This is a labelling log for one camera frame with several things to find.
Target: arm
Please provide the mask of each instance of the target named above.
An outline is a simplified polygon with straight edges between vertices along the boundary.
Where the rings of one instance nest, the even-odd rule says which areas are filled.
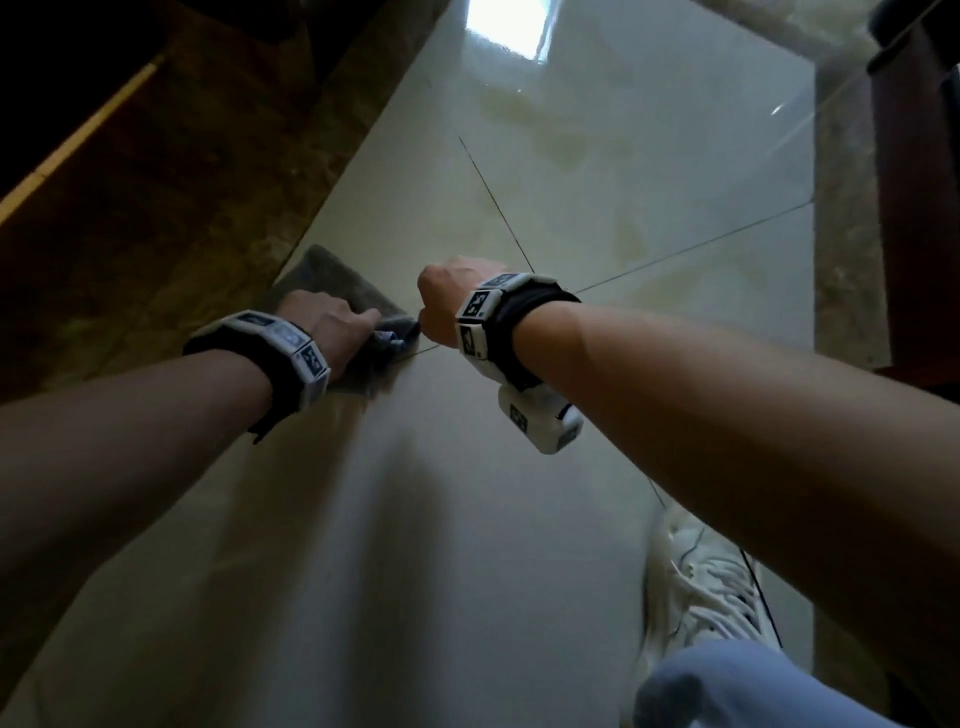
[[[277,314],[311,334],[332,378],[379,319],[303,291]],[[0,408],[0,654],[42,638],[21,634],[24,623],[64,607],[266,414],[272,394],[250,360],[210,351]]]
[[[428,336],[454,344],[453,315],[487,265],[424,271]],[[549,303],[514,345],[673,497],[851,631],[901,664],[955,662],[960,408],[651,313]]]

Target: person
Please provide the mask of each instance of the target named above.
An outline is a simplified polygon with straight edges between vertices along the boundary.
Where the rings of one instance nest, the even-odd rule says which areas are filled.
[[[504,270],[461,257],[427,266],[423,333],[455,346],[461,304]],[[277,314],[310,334],[334,378],[378,320],[303,291]],[[651,547],[636,725],[890,724],[779,655],[752,562],[734,543],[924,695],[949,694],[960,409],[812,353],[649,312],[555,301],[512,339],[523,367],[682,504]],[[249,359],[214,350],[0,408],[5,651],[23,662],[17,637],[29,636],[21,628],[37,604],[72,594],[161,516],[271,397]]]

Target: pants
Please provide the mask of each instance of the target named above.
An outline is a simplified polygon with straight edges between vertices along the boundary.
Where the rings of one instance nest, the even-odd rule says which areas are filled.
[[[640,686],[636,728],[893,728],[762,644],[724,640],[677,652]]]

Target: white sneaker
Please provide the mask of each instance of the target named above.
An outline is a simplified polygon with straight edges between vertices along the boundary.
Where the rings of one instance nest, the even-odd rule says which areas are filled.
[[[753,560],[751,567],[759,579]],[[646,636],[625,719],[633,713],[640,684],[662,660],[685,647],[711,640],[753,640],[780,652],[777,632],[740,549],[678,503],[666,510],[651,539],[646,605]]]

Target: fist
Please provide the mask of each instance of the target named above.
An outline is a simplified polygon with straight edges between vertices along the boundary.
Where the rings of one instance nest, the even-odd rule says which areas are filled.
[[[451,258],[443,265],[428,265],[417,279],[423,309],[423,335],[445,347],[457,346],[456,317],[470,292],[484,280],[507,270],[503,263],[479,257]]]
[[[310,334],[330,367],[331,380],[344,372],[380,321],[375,308],[353,313],[343,299],[307,291],[291,291],[284,296],[276,315]]]

